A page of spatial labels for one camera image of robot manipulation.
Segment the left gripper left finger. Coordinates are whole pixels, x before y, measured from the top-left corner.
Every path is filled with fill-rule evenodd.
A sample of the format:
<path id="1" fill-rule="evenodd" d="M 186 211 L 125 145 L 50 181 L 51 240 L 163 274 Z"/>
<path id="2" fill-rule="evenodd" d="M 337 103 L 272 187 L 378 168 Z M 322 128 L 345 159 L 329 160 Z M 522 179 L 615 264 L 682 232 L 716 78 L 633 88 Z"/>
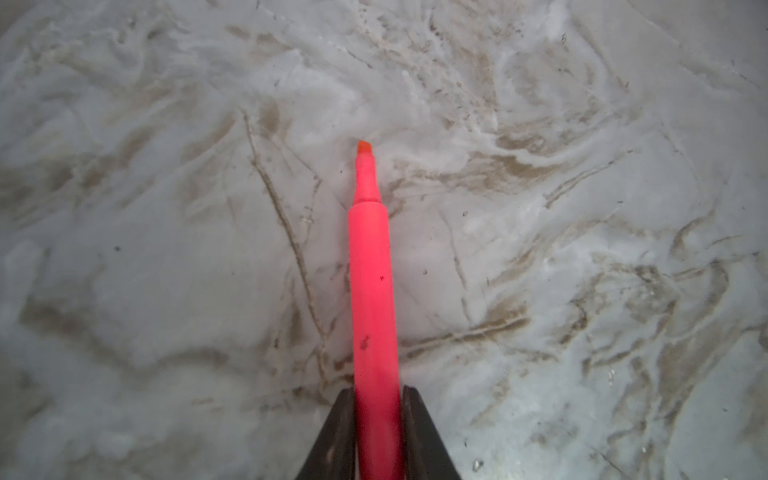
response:
<path id="1" fill-rule="evenodd" d="M 354 480 L 356 410 L 353 388 L 339 392 L 296 480 Z"/>

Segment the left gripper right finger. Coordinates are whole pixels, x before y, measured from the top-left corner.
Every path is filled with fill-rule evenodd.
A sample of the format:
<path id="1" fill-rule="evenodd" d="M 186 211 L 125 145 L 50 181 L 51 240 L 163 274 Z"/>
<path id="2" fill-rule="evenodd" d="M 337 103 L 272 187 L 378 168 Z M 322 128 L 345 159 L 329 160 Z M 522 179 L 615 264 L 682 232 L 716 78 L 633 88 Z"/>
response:
<path id="1" fill-rule="evenodd" d="M 406 478 L 460 480 L 424 400 L 415 387 L 403 387 L 401 414 Z"/>

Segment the red pink marker pen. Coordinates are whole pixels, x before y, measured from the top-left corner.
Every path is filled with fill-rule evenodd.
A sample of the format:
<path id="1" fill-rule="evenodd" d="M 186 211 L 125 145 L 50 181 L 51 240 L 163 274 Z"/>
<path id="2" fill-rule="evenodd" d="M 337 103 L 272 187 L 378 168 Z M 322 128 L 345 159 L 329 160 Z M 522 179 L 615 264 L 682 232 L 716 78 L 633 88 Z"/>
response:
<path id="1" fill-rule="evenodd" d="M 359 471 L 403 479 L 400 375 L 389 217 L 370 143 L 360 141 L 348 211 L 350 297 Z"/>

